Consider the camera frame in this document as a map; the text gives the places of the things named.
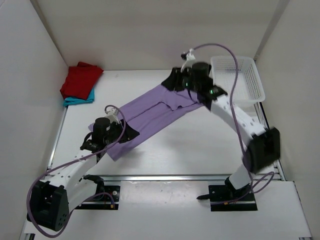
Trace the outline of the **lilac garment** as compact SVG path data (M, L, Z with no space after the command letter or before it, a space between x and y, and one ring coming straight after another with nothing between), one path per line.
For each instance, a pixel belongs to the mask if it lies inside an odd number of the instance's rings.
M131 141L114 142L106 153L117 161L157 134L185 114L190 113L202 105L194 102L196 94L189 94L186 90L169 91L161 84L147 91L141 96L121 106L117 117L126 126L132 127L140 133Z

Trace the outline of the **teal polo shirt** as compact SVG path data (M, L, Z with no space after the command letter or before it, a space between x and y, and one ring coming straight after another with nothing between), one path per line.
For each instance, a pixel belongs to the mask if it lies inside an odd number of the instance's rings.
M63 101L63 106L68 107L68 106L81 105L81 104L91 104L94 102L94 100L95 100L95 90L94 88L92 88L87 99L81 99L73 96L66 97Z

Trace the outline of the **red t shirt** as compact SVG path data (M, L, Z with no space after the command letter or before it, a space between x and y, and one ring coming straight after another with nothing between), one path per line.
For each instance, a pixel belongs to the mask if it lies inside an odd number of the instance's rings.
M103 72L99 66L82 61L77 66L70 66L60 89L63 99L75 97L86 100Z

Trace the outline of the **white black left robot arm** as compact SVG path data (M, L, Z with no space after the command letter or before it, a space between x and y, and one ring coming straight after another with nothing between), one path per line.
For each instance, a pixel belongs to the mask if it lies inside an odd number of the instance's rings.
M27 194L27 220L55 232L63 229L72 211L89 199L100 200L105 184L98 175L88 174L106 151L139 136L124 119L99 117L71 164L58 167L49 179L36 180Z

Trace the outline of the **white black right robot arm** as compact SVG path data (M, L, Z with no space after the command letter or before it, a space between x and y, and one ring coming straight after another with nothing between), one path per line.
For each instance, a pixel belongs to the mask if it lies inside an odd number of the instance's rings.
M232 96L214 84L210 66L196 62L192 67L174 67L161 83L169 91L196 93L197 102L220 117L237 134L242 151L242 165L225 180L224 193L230 200L238 199L252 182L252 175L272 165L281 156L280 132L265 128L235 105Z

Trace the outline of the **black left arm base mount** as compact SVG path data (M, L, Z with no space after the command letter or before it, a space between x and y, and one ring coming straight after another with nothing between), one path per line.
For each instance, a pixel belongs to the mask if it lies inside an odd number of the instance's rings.
M119 209L120 185L105 185L104 192L112 196L114 203L111 202L109 195L97 196L89 201L86 201L79 206L76 210L104 210L104 211L116 211Z

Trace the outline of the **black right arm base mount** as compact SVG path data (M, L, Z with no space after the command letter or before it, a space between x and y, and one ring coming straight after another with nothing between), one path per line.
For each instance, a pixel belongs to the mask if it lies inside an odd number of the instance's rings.
M208 194L196 198L199 201L209 200L211 212L251 212L257 211L255 195L250 187L237 190L235 194L226 185L209 185Z

